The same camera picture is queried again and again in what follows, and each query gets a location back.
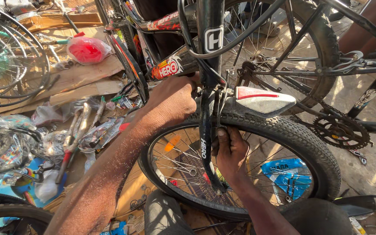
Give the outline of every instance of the bicycle frame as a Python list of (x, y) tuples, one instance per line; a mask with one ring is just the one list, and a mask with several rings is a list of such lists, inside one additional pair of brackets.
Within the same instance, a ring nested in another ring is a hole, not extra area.
[[(307, 22), (302, 26), (299, 32), (295, 32), (295, 26), (293, 25), (294, 20), (292, 16), (291, 9), (291, 0), (275, 0), (273, 5), (281, 5), (286, 4), (285, 10), (288, 17), (288, 22), (290, 25), (290, 31), (292, 32), (291, 35), (295, 35), (292, 38), (291, 44), (287, 47), (284, 53), (278, 57), (278, 61), (271, 67), (270, 71), (254, 71), (253, 74), (263, 74), (263, 75), (272, 75), (272, 76), (282, 76), (283, 78), (287, 79), (289, 82), (296, 82), (290, 76), (310, 76), (310, 77), (320, 77), (320, 76), (346, 76), (346, 75), (353, 75), (353, 74), (367, 74), (367, 73), (374, 73), (376, 72), (376, 62), (368, 61), (365, 67), (367, 68), (356, 68), (350, 71), (343, 71), (340, 69), (332, 69), (332, 68), (324, 68), (321, 66), (320, 59), (317, 58), (301, 58), (301, 57), (288, 57), (288, 55), (294, 50), (295, 46), (300, 42), (302, 37), (306, 35), (307, 30), (309, 29), (310, 25), (313, 23), (317, 17), (321, 17), (323, 15), (323, 10), (329, 5), (330, 7), (336, 9), (349, 19), (353, 20), (356, 24), (360, 25), (363, 29), (369, 31), (373, 36), (376, 37), (376, 26), (370, 22), (365, 17), (353, 12), (352, 10), (348, 9), (344, 4), (339, 2), (338, 0), (323, 0), (324, 3), (318, 5), (316, 11), (313, 15), (307, 20)], [(182, 46), (180, 49), (175, 51), (172, 55), (168, 56), (165, 59), (159, 60), (159, 53), (157, 50), (156, 45), (154, 42), (149, 38), (149, 34), (155, 33), (177, 33), (180, 34), (181, 25), (179, 19), (179, 13), (174, 12), (165, 17), (154, 21), (144, 21), (137, 11), (133, 8), (128, 0), (122, 0), (121, 7), (125, 16), (129, 19), (122, 19), (120, 22), (113, 22), (105, 26), (106, 30), (117, 29), (119, 26), (123, 26), (126, 24), (132, 24), (133, 27), (137, 28), (138, 30), (133, 29), (135, 35), (137, 35), (138, 31), (140, 35), (146, 42), (146, 45), (150, 51), (151, 59), (155, 63), (153, 67), (149, 69), (146, 73), (139, 72), (140, 69), (135, 69), (134, 60), (129, 59), (125, 53), (125, 49), (123, 48), (120, 39), (114, 39), (117, 46), (120, 48), (120, 53), (126, 58), (126, 61), (123, 61), (124, 64), (129, 64), (131, 69), (133, 70), (134, 76), (130, 76), (135, 84), (145, 84), (145, 81), (155, 81), (160, 80), (171, 75), (183, 75), (187, 73), (191, 73), (194, 71), (200, 71), (200, 80), (201, 84), (203, 84), (203, 91), (201, 95), (201, 106), (200, 106), (200, 138), (201, 138), (201, 147), (202, 147), (202, 160), (203, 165), (210, 178), (210, 181), (213, 185), (213, 188), (222, 193), (225, 192), (224, 187), (222, 186), (220, 180), (218, 179), (216, 173), (214, 172), (214, 167), (211, 162), (211, 146), (207, 143), (211, 143), (212, 141), (212, 114), (213, 114), (213, 106), (211, 103), (214, 101), (212, 97), (212, 93), (215, 91), (216, 85), (218, 82), (215, 78), (212, 78), (206, 73), (204, 73), (203, 68), (199, 67), (197, 59), (191, 56), (187, 48)], [(194, 40), (195, 46), (198, 48), (198, 53), (202, 56), (207, 56), (207, 53), (211, 53), (210, 50), (207, 50), (207, 40), (206, 34), (207, 32), (211, 32), (210, 30), (221, 30), (223, 25), (223, 14), (224, 14), (224, 0), (197, 0), (196, 3), (192, 3), (190, 5), (185, 6), (185, 15), (186, 21), (189, 26), (191, 32), (198, 32), (198, 39)], [(268, 9), (267, 12), (272, 15), (277, 9)], [(136, 48), (141, 48), (140, 41), (134, 40), (136, 44)], [(138, 54), (138, 58), (143, 56), (142, 50), (137, 50), (136, 53)], [(205, 58), (208, 64), (211, 66), (212, 69), (215, 71), (220, 71), (221, 68), (221, 54), (214, 58)], [(277, 67), (281, 63), (282, 60), (288, 59), (293, 61), (314, 61), (316, 63), (316, 70), (313, 72), (284, 72), (278, 71)], [(343, 63), (349, 62), (352, 59), (349, 58), (341, 58)], [(268, 87), (272, 91), (279, 92), (275, 87)], [(140, 96), (143, 98), (144, 101), (147, 101), (148, 97), (143, 92), (138, 90)], [(366, 91), (366, 93), (359, 99), (359, 101), (355, 104), (355, 106), (349, 111), (348, 115), (352, 118), (356, 118), (358, 113), (360, 113), (364, 107), (368, 104), (368, 102), (376, 95), (376, 80), (372, 83), (370, 88)], [(369, 132), (376, 133), (376, 122), (364, 122), (358, 120)]]

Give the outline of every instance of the wrench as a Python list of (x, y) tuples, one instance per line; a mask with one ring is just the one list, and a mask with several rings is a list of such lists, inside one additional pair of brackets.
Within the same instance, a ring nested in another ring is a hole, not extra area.
[(266, 49), (266, 50), (271, 50), (271, 51), (274, 50), (273, 48), (268, 48), (268, 47), (263, 47), (263, 46), (261, 46), (261, 48), (262, 48), (262, 49)]
[(272, 183), (272, 188), (274, 188), (274, 194), (275, 194), (275, 197), (277, 198), (277, 202), (279, 205), (283, 205), (281, 203), (281, 200), (279, 199), (279, 195), (278, 195), (278, 189), (277, 187), (275, 186), (275, 183)]

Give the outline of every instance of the black bicycle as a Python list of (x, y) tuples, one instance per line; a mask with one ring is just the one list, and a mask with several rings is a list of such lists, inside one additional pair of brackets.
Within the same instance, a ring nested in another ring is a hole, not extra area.
[[(248, 219), (211, 157), (217, 126), (237, 126), (251, 143), (248, 175), (280, 208), (308, 197), (334, 199), (341, 175), (324, 142), (354, 150), (367, 146), (369, 134), (376, 133), (376, 122), (356, 118), (376, 95), (376, 80), (347, 114), (322, 100), (336, 76), (376, 72), (376, 62), (364, 60), (361, 52), (338, 51), (336, 35), (323, 17), (327, 5), (374, 36), (376, 27), (337, 0), (319, 5), (197, 0), (187, 6), (179, 0), (177, 12), (153, 21), (143, 20), (128, 0), (95, 2), (143, 102), (149, 99), (146, 81), (200, 72), (197, 112), (152, 137), (138, 160), (150, 181), (184, 203), (220, 217)], [(263, 10), (264, 4), (270, 6)], [(165, 59), (152, 38), (162, 33), (182, 35), (185, 41)], [(147, 45), (145, 55), (139, 36)], [(316, 104), (323, 109), (312, 110)], [(296, 116), (303, 111), (316, 116), (314, 123)]]

